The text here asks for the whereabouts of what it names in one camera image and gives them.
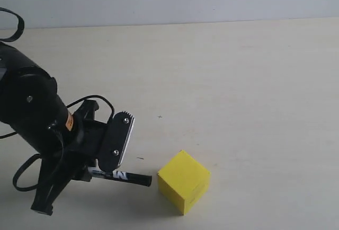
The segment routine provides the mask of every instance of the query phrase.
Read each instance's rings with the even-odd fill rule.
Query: yellow box
[[[160,192],[185,215],[207,191],[210,172],[180,151],[158,172]]]

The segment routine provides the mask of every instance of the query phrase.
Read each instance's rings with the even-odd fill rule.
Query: table surface
[[[0,146],[0,228],[338,229],[338,45],[338,18],[25,31],[14,46],[65,103],[100,94],[135,115],[122,170],[155,177],[184,149],[211,183],[182,217],[156,181],[73,181],[47,217],[12,187],[34,153],[16,136]]]

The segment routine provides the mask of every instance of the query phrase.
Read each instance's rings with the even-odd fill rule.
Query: black cable
[[[33,186],[29,186],[29,187],[18,187],[17,186],[17,181],[19,180],[19,177],[23,174],[24,171],[27,170],[28,167],[30,167],[36,160],[41,158],[40,154],[34,154],[33,156],[31,156],[25,163],[23,163],[22,166],[20,166],[20,168],[17,170],[17,172],[15,173],[15,175],[13,176],[13,185],[15,187],[16,190],[21,191],[21,192],[27,192],[27,191],[32,191],[34,189],[37,189],[38,187],[44,186],[47,184],[47,182],[49,182],[54,175],[56,174],[56,172],[60,169],[62,162],[64,160],[64,140],[63,137],[61,135],[61,133],[59,133],[58,131],[54,130],[54,129],[50,129],[52,130],[56,136],[58,137],[60,144],[61,144],[61,155],[60,155],[60,159],[56,165],[56,167],[54,168],[54,170],[48,175],[47,178],[45,178],[43,181],[41,181],[40,183],[37,183]]]
[[[73,103],[69,104],[66,107],[67,108],[73,107],[74,105],[79,104],[79,103],[85,101],[86,99],[101,99],[102,101],[104,101],[111,108],[112,113],[110,115],[110,119],[113,118],[113,116],[114,116],[114,107],[113,107],[112,103],[110,101],[108,101],[106,98],[104,98],[103,96],[100,96],[100,95],[85,96],[85,97],[83,97],[81,99],[78,99],[77,101],[74,101]],[[17,134],[17,132],[12,132],[12,133],[9,133],[9,134],[6,134],[6,135],[2,135],[2,136],[0,136],[0,140],[8,138],[8,137],[11,137],[11,136],[14,136],[16,134]]]

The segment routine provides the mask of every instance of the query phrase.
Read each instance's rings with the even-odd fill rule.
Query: robotic arm
[[[127,112],[114,115],[113,105],[104,97],[91,95],[66,106],[57,94],[57,82],[20,51],[3,42],[12,42],[23,33],[23,19],[17,16],[18,30],[0,39],[0,121],[10,125],[38,153],[16,172],[13,185],[19,191],[36,189],[31,209],[52,215],[52,203],[71,180],[92,177],[150,186],[151,176],[116,171],[122,163],[134,117]],[[107,123],[95,120],[101,99],[111,108]],[[78,103],[72,114],[68,111]],[[20,175],[41,159],[38,184],[18,187]]]

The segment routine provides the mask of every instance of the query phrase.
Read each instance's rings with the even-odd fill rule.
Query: screw
[[[28,96],[27,98],[26,98],[26,100],[27,100],[27,102],[32,102],[32,100],[33,100],[33,97],[32,96]]]

